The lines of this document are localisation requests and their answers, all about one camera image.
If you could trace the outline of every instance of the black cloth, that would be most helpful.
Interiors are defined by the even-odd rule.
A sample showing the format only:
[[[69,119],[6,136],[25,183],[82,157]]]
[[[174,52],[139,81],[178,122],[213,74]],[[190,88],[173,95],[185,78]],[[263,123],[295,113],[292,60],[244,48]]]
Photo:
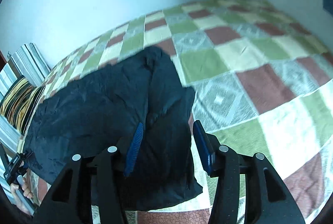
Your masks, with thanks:
[[[202,193],[194,177],[188,120],[193,88],[183,88],[169,56],[148,47],[120,63],[70,82],[36,110],[23,150],[33,172],[52,184],[74,154],[99,154],[132,138],[138,123],[144,137],[134,171],[117,175],[126,210],[177,205]]]

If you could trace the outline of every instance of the striped pillow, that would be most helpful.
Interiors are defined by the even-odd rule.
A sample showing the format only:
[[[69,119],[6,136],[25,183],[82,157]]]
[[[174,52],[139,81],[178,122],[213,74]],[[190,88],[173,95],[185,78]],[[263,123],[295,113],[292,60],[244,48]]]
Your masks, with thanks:
[[[43,86],[34,87],[24,76],[19,77],[1,100],[0,114],[24,134],[43,91]]]

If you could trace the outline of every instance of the bed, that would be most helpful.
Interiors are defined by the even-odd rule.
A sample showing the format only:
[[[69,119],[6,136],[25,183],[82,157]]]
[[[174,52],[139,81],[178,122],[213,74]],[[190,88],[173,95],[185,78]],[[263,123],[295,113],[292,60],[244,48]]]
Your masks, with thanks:
[[[111,29],[73,51],[46,77],[41,102],[72,80],[156,45],[170,55],[196,97],[190,126],[237,153],[262,152],[292,193],[306,223],[333,192],[333,56],[318,38],[266,0],[210,0],[156,11]],[[204,172],[194,140],[195,177],[203,193],[172,208],[127,212],[129,223],[207,223],[217,179]],[[50,185],[30,172],[40,203]],[[245,178],[240,178],[239,223]],[[93,208],[99,223],[98,208]]]

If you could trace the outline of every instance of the mattress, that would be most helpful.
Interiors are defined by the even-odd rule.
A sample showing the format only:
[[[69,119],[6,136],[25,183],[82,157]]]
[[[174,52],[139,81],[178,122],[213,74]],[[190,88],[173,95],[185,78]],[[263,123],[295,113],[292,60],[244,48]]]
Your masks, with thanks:
[[[239,154],[264,153],[311,223],[333,192],[333,56],[325,45],[265,0],[189,3],[141,16],[73,51],[45,79],[42,100],[150,45],[168,53],[182,85],[196,90],[189,124],[200,120]],[[191,150],[203,193],[172,208],[127,212],[130,223],[208,222],[217,179],[204,172],[194,140]],[[50,186],[32,173],[31,181],[41,201]],[[239,223],[245,200],[242,175]]]

